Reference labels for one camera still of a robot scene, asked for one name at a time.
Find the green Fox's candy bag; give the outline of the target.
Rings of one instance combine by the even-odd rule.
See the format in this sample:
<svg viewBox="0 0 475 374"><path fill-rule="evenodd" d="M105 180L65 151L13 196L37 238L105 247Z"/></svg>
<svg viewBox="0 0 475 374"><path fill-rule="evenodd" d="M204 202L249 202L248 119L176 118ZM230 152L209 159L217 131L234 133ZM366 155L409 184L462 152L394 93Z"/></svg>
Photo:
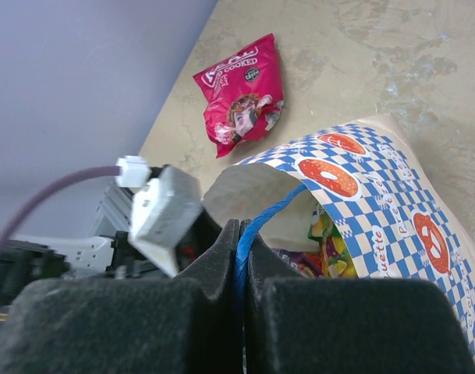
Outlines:
<svg viewBox="0 0 475 374"><path fill-rule="evenodd" d="M319 264L323 277L358 278L353 260L343 237L326 210L316 204L307 234L319 245Z"/></svg>

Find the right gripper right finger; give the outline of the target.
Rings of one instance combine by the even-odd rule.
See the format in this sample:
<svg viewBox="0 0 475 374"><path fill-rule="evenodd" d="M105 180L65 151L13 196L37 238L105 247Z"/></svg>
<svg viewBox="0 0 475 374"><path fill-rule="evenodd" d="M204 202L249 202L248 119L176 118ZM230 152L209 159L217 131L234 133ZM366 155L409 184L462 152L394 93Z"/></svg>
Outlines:
<svg viewBox="0 0 475 374"><path fill-rule="evenodd" d="M247 262L244 331L250 373L475 373L431 282L303 277L261 238Z"/></svg>

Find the checkered paper bag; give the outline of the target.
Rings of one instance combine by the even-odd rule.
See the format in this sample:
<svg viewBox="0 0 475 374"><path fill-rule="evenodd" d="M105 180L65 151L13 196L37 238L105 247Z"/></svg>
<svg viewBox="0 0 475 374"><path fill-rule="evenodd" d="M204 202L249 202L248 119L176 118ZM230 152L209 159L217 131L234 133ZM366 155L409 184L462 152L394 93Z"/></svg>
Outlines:
<svg viewBox="0 0 475 374"><path fill-rule="evenodd" d="M390 115L335 125L227 167L203 203L219 224L299 195L260 231L272 247L318 252L315 205L334 221L358 277L420 278L449 300L475 361L475 244Z"/></svg>

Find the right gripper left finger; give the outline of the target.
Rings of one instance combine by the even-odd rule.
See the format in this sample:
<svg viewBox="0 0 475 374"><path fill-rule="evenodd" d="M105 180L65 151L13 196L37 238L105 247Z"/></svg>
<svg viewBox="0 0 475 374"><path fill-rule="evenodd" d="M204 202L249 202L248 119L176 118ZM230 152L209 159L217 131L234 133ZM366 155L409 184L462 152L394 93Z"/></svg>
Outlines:
<svg viewBox="0 0 475 374"><path fill-rule="evenodd" d="M239 222L172 279L39 280L0 330L0 373L240 373Z"/></svg>

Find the red Real crisps bag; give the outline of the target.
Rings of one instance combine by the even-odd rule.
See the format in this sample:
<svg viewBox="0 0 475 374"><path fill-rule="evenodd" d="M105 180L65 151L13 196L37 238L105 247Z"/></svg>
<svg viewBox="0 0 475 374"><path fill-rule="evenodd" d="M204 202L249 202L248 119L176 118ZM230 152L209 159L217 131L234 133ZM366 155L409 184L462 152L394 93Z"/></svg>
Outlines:
<svg viewBox="0 0 475 374"><path fill-rule="evenodd" d="M275 35L267 34L193 76L207 107L205 129L216 157L265 137L281 116L284 90Z"/></svg>

